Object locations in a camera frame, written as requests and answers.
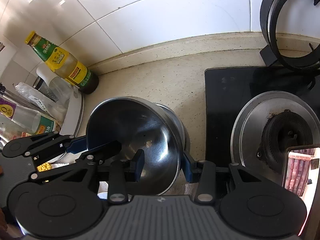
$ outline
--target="clear plastic bag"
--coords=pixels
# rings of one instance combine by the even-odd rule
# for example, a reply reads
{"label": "clear plastic bag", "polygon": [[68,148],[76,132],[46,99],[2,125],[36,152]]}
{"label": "clear plastic bag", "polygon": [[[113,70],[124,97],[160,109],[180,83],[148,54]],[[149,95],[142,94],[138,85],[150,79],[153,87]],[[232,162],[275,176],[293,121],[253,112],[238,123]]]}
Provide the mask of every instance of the clear plastic bag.
{"label": "clear plastic bag", "polygon": [[67,113],[67,109],[65,107],[55,103],[38,90],[23,82],[20,82],[18,85],[16,85],[15,89],[27,101],[38,106],[58,121],[63,122]]}

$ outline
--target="green label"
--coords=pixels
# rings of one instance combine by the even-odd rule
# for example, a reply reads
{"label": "green label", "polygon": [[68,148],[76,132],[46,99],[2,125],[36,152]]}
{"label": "green label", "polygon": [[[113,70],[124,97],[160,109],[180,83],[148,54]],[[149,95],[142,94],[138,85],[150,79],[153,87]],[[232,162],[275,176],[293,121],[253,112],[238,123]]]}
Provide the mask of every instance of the green label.
{"label": "green label", "polygon": [[89,81],[90,77],[91,77],[91,71],[88,69],[87,74],[85,75],[84,79],[81,81],[79,86],[84,87],[87,84],[87,82]]}
{"label": "green label", "polygon": [[45,38],[41,38],[33,47],[33,50],[43,61],[47,61],[55,47],[57,47],[57,45],[47,41]]}
{"label": "green label", "polygon": [[56,126],[55,121],[41,115],[40,123],[36,131],[36,134],[52,132],[55,126]]}

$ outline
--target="tile wall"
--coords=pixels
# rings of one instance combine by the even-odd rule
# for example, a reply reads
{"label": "tile wall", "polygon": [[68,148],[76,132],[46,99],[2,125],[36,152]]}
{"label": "tile wall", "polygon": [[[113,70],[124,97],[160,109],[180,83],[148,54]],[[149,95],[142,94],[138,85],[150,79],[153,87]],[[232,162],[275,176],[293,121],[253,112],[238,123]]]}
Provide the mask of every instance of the tile wall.
{"label": "tile wall", "polygon": [[[259,32],[261,1],[0,0],[0,34],[16,50],[7,67],[12,71],[6,71],[16,71],[18,65],[27,71],[29,82],[34,80],[41,60],[24,44],[31,30],[90,66],[165,41],[213,33]],[[320,38],[320,3],[312,4],[313,0],[289,0],[281,11],[278,32]]]}

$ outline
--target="yellow bottle cap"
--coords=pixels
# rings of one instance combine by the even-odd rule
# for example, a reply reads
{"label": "yellow bottle cap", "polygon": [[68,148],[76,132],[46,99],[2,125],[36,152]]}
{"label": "yellow bottle cap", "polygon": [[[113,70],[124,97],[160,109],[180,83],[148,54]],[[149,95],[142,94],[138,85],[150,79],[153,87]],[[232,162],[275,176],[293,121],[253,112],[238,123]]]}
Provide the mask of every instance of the yellow bottle cap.
{"label": "yellow bottle cap", "polygon": [[32,31],[32,32],[28,35],[28,37],[26,38],[26,40],[25,40],[24,42],[25,42],[26,44],[28,44],[28,43],[31,41],[33,35],[35,35],[35,34],[36,34],[36,32],[35,32],[35,31]]}

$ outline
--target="sauce bottle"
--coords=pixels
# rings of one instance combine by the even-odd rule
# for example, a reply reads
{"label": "sauce bottle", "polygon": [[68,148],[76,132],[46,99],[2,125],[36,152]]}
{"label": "sauce bottle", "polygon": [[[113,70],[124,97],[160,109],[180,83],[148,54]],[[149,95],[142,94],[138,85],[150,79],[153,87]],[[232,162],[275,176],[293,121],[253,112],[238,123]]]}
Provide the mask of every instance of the sauce bottle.
{"label": "sauce bottle", "polygon": [[32,31],[26,38],[28,44],[46,65],[58,76],[76,86],[81,92],[90,94],[97,88],[99,78],[87,69],[71,53]]}

